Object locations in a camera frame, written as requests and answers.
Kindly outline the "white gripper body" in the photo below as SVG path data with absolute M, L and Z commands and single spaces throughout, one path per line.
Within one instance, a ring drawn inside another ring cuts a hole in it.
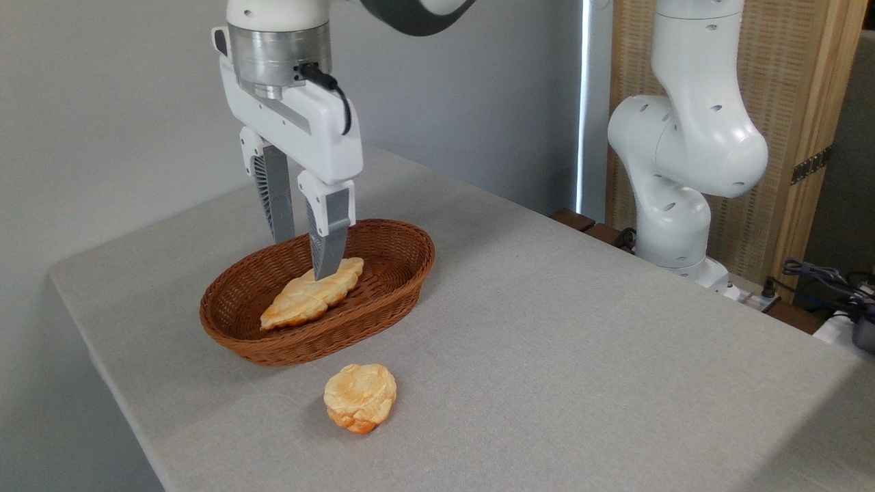
M 316 82 L 299 79 L 271 99 L 238 81 L 226 26 L 213 30 L 213 46 L 223 47 L 219 67 L 234 117 L 298 165 L 330 186 L 352 180 L 363 168 L 362 138 L 352 103 Z

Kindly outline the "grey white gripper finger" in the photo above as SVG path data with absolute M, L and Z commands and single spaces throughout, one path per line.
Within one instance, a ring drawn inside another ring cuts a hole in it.
M 356 224 L 354 183 L 347 180 L 328 186 L 304 170 L 298 174 L 297 184 L 306 197 L 314 277 L 322 280 L 340 268 L 348 228 Z
M 239 134 L 246 174 L 254 179 L 276 243 L 296 236 L 285 153 L 247 126 Z

